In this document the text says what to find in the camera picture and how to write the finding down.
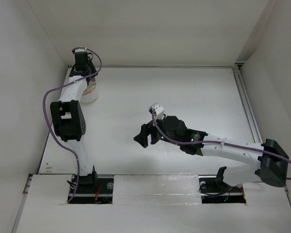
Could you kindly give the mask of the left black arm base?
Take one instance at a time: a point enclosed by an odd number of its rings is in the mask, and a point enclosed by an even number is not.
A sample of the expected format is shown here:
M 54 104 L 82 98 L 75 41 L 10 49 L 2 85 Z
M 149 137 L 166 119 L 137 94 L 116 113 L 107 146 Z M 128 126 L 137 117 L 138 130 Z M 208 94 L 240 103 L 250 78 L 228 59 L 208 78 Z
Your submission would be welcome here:
M 98 175 L 96 187 L 79 184 L 76 194 L 69 204 L 112 204 L 113 203 L 113 175 Z

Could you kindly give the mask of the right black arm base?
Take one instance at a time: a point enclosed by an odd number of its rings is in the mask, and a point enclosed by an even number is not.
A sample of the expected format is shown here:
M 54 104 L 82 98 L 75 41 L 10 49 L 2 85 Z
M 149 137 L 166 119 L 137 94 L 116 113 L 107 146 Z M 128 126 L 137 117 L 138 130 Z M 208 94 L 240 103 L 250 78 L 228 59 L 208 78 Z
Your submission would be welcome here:
M 219 168 L 217 174 L 199 176 L 199 193 L 202 204 L 246 204 L 243 185 L 230 186 L 223 182 L 226 166 Z

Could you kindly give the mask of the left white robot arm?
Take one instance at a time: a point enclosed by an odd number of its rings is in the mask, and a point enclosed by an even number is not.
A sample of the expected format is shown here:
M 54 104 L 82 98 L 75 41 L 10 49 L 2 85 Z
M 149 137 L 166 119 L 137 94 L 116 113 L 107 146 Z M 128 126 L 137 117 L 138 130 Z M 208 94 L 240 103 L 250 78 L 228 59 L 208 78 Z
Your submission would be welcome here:
M 85 48 L 73 50 L 75 64 L 72 66 L 67 86 L 58 101 L 50 104 L 53 128 L 56 136 L 78 156 L 79 180 L 70 185 L 79 185 L 87 192 L 98 188 L 98 178 L 92 159 L 89 158 L 84 143 L 86 122 L 81 103 L 91 103 L 98 98 L 96 68 Z

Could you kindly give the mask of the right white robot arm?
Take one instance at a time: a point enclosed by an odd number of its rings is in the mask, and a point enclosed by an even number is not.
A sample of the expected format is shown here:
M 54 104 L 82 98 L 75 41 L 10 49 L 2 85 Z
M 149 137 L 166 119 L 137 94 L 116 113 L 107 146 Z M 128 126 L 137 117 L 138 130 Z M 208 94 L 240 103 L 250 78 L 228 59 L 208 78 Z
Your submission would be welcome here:
M 289 157 L 275 140 L 267 139 L 260 144 L 236 144 L 203 131 L 189 129 L 176 116 L 164 116 L 155 123 L 150 121 L 143 124 L 140 133 L 134 137 L 134 141 L 144 148 L 160 140 L 177 145 L 190 155 L 221 157 L 239 162 L 240 165 L 236 167 L 219 168 L 214 185 L 220 191 L 242 183 L 263 182 L 274 187 L 286 185 Z

